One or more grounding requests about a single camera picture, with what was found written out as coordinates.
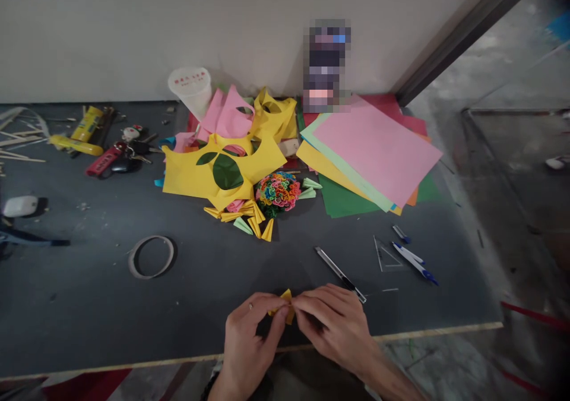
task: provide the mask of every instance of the floor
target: floor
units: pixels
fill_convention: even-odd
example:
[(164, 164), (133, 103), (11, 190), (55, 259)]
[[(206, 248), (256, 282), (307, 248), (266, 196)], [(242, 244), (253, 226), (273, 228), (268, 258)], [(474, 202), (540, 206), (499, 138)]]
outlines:
[[(524, 70), (560, 44), (546, 27), (567, 9), (563, 0), (522, 0), (409, 106), (428, 121), (434, 144), (445, 152), (453, 171), (445, 171), (446, 181), (497, 301), (559, 317), (569, 315), (570, 304), (559, 270), (568, 249), (556, 255), (570, 232), (570, 175), (554, 176), (542, 161), (570, 151), (564, 150), (569, 137), (560, 133), (570, 131), (569, 123), (559, 116), (477, 116), (494, 159), (460, 111), (570, 106), (569, 51)], [(506, 312), (504, 324), (501, 330), (386, 343), (384, 349), (433, 399), (537, 399), (501, 370), (550, 389), (569, 346), (557, 331), (521, 315)], [(172, 399), (196, 399), (213, 365), (134, 370), (110, 399), (159, 400), (176, 373), (184, 378)], [(42, 397), (34, 391), (21, 399)]]

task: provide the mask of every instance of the gray table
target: gray table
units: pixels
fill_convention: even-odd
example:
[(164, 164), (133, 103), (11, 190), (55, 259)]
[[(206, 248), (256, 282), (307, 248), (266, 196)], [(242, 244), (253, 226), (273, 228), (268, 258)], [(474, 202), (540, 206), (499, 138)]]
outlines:
[[(116, 103), (130, 123), (162, 137), (172, 103)], [(0, 106), (0, 111), (7, 106)], [(80, 117), (78, 105), (34, 107), (45, 117)], [(50, 124), (52, 133), (57, 125)], [(120, 125), (111, 136), (120, 136)], [(401, 217), (369, 213), (329, 218), (320, 192), (281, 215), (273, 242), (248, 236), (205, 213), (206, 200), (165, 194), (153, 184), (164, 171), (159, 155), (139, 172), (99, 181), (84, 175), (92, 157), (71, 160), (45, 144), (20, 149), (48, 163), (5, 161), (2, 204), (35, 194), (49, 211), (17, 219), (15, 227), (47, 238), (68, 238), (70, 247), (4, 249), (0, 260), (0, 377), (84, 370), (220, 354), (228, 313), (255, 291), (293, 294), (339, 281), (313, 251), (319, 245), (368, 297), (374, 336), (417, 336), (500, 325), (476, 259), (457, 216), (457, 206), (436, 167), (444, 200), (419, 203)], [(81, 204), (89, 208), (82, 210)], [(427, 261), (439, 288), (411, 268), (383, 273), (373, 235), (396, 241), (397, 222), (412, 237), (410, 249)], [(170, 270), (138, 280), (128, 251), (149, 235), (172, 238), (178, 247)], [(143, 270), (160, 268), (164, 245), (151, 243)], [(384, 291), (398, 288), (397, 291)], [(281, 346), (307, 344), (294, 324)]]

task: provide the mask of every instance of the white wall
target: white wall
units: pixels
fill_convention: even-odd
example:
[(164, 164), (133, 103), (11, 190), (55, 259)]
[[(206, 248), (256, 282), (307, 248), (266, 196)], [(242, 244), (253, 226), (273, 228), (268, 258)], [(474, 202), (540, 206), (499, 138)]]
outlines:
[(390, 91), (477, 1), (0, 0), (0, 102), (171, 99), (184, 65), (296, 94), (314, 18), (351, 21), (346, 87)]

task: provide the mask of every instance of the green leaf cutout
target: green leaf cutout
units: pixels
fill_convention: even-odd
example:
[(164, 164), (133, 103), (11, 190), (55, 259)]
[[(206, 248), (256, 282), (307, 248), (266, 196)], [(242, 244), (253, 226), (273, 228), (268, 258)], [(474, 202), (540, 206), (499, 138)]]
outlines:
[(206, 163), (213, 160), (217, 156), (217, 154), (218, 153), (216, 153), (215, 151), (209, 151), (208, 153), (204, 153), (202, 156), (200, 156), (200, 158), (196, 162), (196, 165), (205, 165)]
[(243, 184), (238, 164), (229, 156), (220, 154), (213, 167), (214, 181), (222, 190), (231, 190)]

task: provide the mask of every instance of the plastic cup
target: plastic cup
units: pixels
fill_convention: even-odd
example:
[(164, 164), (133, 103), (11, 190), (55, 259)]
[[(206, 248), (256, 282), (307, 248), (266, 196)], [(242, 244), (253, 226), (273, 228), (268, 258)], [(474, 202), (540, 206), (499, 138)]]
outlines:
[(212, 98), (210, 73), (205, 68), (182, 67), (168, 78), (168, 87), (200, 122)]

